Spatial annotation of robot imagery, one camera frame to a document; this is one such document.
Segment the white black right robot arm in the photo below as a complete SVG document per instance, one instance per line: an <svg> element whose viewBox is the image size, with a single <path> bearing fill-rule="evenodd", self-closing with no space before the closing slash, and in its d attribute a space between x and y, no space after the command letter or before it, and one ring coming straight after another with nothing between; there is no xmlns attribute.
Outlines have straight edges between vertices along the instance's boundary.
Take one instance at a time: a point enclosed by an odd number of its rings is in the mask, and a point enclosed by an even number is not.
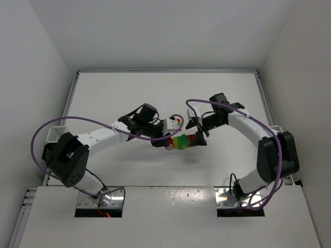
<svg viewBox="0 0 331 248"><path fill-rule="evenodd" d="M279 132L252 117L245 107L230 103L223 93L210 97L212 114L203 116L197 107L191 106L192 99L186 101L189 122L186 129L197 128L194 146L205 146L209 131L228 125L249 139L257 147L256 168L244 177L236 179L230 192L241 200L256 190L272 182L299 171L299 160L293 134Z"/></svg>

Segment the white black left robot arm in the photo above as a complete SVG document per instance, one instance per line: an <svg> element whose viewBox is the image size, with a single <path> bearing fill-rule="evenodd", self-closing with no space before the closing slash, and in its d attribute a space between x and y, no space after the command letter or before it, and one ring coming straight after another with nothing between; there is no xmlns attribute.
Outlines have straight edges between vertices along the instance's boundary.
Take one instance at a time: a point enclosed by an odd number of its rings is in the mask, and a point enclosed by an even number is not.
<svg viewBox="0 0 331 248"><path fill-rule="evenodd" d="M98 130L79 135L63 133L57 141L47 142L42 159L47 169L65 187L76 188L97 199L106 192L107 187L87 168L90 157L134 138L149 141L154 147L167 148L168 140L180 131L182 124L180 115L160 120L157 109L144 103Z"/></svg>

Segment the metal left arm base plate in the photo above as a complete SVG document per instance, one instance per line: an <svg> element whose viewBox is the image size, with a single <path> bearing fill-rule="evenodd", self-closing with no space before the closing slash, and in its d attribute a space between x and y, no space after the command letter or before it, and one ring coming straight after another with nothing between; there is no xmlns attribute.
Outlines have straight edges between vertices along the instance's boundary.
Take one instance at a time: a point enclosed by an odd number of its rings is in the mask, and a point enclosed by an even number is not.
<svg viewBox="0 0 331 248"><path fill-rule="evenodd" d="M125 189L109 188L111 193L104 196L92 197L82 192L78 195L77 208L78 209L120 209L125 200Z"/></svg>

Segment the multicolour lego brick stack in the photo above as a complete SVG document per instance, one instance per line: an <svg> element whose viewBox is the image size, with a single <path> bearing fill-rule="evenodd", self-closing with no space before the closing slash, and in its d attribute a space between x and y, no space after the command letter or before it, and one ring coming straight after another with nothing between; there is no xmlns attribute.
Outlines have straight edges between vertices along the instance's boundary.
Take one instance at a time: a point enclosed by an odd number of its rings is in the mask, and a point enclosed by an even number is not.
<svg viewBox="0 0 331 248"><path fill-rule="evenodd" d="M181 135L181 136L176 136L172 137L168 140L168 147L166 147L166 150L184 150L189 147L193 147L191 142L194 140L195 134L191 135Z"/></svg>

